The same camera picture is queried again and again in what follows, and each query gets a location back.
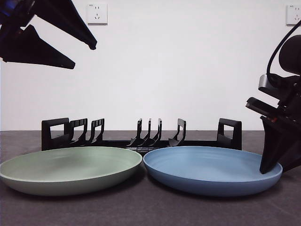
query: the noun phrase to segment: dish rack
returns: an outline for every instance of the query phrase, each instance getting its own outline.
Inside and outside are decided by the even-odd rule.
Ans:
[[[63,135],[51,137],[51,127],[63,125]],[[233,127],[232,138],[224,134],[224,126]],[[84,126],[84,129],[78,139],[74,139],[74,128]],[[186,140],[186,121],[178,119],[177,132],[168,140],[162,140],[162,120],[158,120],[158,131],[154,137],[151,137],[151,119],[148,123],[148,131],[144,137],[141,137],[142,119],[137,122],[136,137],[130,140],[104,140],[104,119],[98,119],[91,122],[91,135],[86,139],[88,119],[79,119],[69,121],[69,118],[52,119],[42,121],[41,142],[42,151],[80,146],[107,146],[131,149],[144,155],[149,151],[174,146],[212,146],[241,150],[242,148],[242,123],[229,119],[220,119],[218,123],[217,138],[213,141],[206,140]],[[100,133],[95,137],[95,129],[100,127]]]

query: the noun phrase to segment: electrical outlet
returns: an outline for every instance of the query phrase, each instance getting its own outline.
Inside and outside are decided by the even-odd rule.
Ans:
[[[301,5],[289,5],[286,8],[286,25],[296,25],[301,20]]]
[[[95,3],[87,5],[87,22],[93,24],[108,24],[108,4]]]

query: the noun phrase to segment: table surface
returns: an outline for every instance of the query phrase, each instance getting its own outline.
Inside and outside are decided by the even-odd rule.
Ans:
[[[174,132],[164,131],[163,139]],[[106,131],[128,139],[133,131]],[[215,131],[187,131],[187,139],[215,140]],[[1,162],[40,151],[40,131],[1,132]],[[262,153],[263,131],[243,131],[243,150]],[[266,192],[240,198],[186,194],[151,178],[143,163],[127,181],[95,193],[68,197],[23,194],[0,182],[1,226],[300,226],[301,167]]]

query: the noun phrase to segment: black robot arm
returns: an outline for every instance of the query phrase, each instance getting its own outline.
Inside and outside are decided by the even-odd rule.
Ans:
[[[301,165],[301,35],[288,39],[300,25],[301,21],[282,39],[269,60],[267,73],[260,78],[259,90],[278,99],[278,108],[254,97],[247,101],[248,108],[263,115],[262,173],[270,171],[277,162],[282,164],[284,171]],[[279,50],[282,69],[296,75],[281,77],[270,73]]]
[[[43,41],[32,25],[27,26],[34,15],[96,49],[97,40],[71,0],[0,0],[0,57],[4,62],[74,68],[72,60]]]

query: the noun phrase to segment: blue plate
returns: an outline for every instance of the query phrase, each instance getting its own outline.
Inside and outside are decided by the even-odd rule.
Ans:
[[[208,196],[256,194],[276,184],[282,174],[279,163],[261,174],[261,155],[218,147],[162,148],[147,153],[143,161],[149,174],[162,184]]]

